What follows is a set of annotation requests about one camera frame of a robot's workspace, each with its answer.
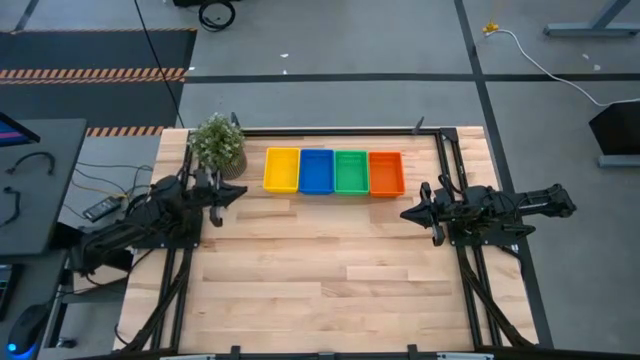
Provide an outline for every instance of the wooden table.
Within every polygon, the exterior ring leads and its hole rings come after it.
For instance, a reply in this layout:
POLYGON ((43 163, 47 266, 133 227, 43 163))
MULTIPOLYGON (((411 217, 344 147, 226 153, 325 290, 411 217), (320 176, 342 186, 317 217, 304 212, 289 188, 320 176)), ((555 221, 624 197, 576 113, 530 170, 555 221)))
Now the wooden table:
MULTIPOLYGON (((497 188, 483 128, 457 130, 469 184, 497 188)), ((187 135, 164 131, 152 182, 178 171, 187 135)), ((243 353, 473 349, 455 249, 434 247, 430 231, 399 217, 419 202, 421 182, 439 186, 433 137, 251 137, 246 152, 248 169, 231 183, 248 186, 247 194, 224 213, 224 227, 205 222, 193 255, 180 353, 229 353, 232 345, 243 353), (395 199, 271 194, 262 189, 267 147, 399 150, 407 192, 395 199)), ((484 250, 495 301, 535 342, 517 260, 484 250)), ((126 340, 157 304, 165 256, 156 250, 131 274, 119 323, 126 340)), ((169 311, 164 346, 172 318, 169 311)))

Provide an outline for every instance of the white cable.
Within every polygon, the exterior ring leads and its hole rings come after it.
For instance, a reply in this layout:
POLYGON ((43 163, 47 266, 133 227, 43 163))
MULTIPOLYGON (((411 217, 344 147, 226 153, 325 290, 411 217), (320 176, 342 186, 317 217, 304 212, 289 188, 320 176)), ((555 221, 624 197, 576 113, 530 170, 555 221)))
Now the white cable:
POLYGON ((545 70, 540 64, 538 64, 535 60, 533 60, 531 58, 531 56, 527 55, 526 52, 524 52, 524 49, 522 49, 522 45, 520 45, 520 41, 518 41, 518 37, 516 36, 516 34, 512 33, 509 30, 496 30, 496 31, 492 31, 490 33, 487 33, 485 36, 489 37, 495 33, 505 33, 505 34, 509 34, 511 35, 511 37, 516 41, 516 45, 518 45, 518 49, 520 49, 520 52, 522 53, 522 55, 524 55, 524 57, 527 58, 527 60, 531 61, 531 63, 533 65, 535 65, 538 69, 540 69, 543 73, 549 75, 550 78, 560 81, 562 83, 565 83, 567 85, 573 86, 574 88, 576 88, 578 91, 580 91, 581 93, 584 94, 584 96, 586 96, 589 100, 591 100, 592 103, 594 103, 597 106, 601 106, 601 107, 607 107, 609 105, 613 105, 613 104, 622 104, 622 103, 630 103, 630 102, 637 102, 640 101, 640 98, 637 99, 629 99, 629 100, 619 100, 619 101, 612 101, 610 103, 606 103, 606 104, 601 104, 598 101, 596 101, 596 99, 594 99, 591 95, 589 95, 589 93, 584 90, 583 88, 581 88, 580 86, 572 83, 571 81, 565 80, 565 79, 561 79, 557 76, 554 76, 553 74, 551 74, 550 72, 548 72, 547 70, 545 70))

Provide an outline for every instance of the blue bin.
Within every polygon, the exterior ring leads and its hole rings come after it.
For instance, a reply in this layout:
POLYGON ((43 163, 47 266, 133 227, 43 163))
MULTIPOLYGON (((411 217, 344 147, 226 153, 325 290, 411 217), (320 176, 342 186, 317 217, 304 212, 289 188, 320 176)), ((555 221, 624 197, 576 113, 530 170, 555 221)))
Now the blue bin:
POLYGON ((333 192, 333 150, 300 151, 299 190, 307 195, 326 195, 333 192))

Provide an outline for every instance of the computer monitor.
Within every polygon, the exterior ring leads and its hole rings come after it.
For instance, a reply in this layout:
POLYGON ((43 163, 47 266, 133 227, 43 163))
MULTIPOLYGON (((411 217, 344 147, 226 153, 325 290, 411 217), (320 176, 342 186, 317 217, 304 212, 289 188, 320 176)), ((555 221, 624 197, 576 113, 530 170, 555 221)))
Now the computer monitor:
POLYGON ((40 136, 0 112, 0 147, 40 142, 40 136))

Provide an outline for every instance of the table leg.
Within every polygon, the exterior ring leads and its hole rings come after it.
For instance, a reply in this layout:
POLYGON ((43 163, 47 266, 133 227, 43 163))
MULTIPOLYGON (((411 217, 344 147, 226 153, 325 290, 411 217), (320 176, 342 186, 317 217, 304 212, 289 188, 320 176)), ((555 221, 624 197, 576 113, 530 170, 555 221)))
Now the table leg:
POLYGON ((557 23, 548 24, 543 32, 547 36, 635 36, 640 32, 640 24, 612 23, 613 19, 624 9, 631 0, 612 0, 596 17, 588 23, 557 23))

